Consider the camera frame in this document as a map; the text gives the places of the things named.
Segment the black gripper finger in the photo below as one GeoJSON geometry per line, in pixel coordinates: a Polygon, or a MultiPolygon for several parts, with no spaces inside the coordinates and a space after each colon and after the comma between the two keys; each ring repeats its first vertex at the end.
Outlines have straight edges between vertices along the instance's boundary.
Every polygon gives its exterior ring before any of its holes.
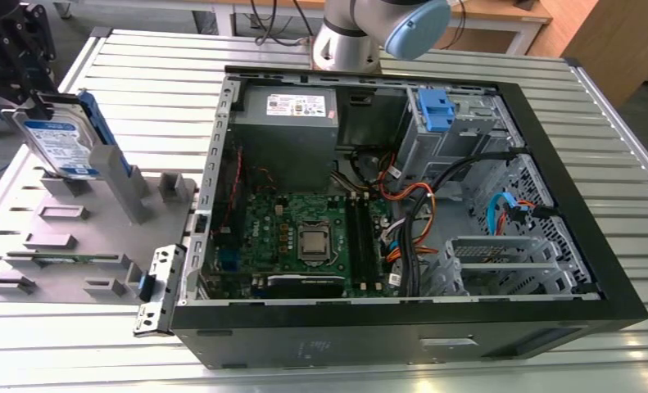
{"type": "Polygon", "coordinates": [[[44,103],[42,94],[58,92],[52,70],[24,67],[20,75],[20,87],[24,101],[30,101],[26,106],[27,116],[34,120],[50,120],[54,111],[44,103]]]}

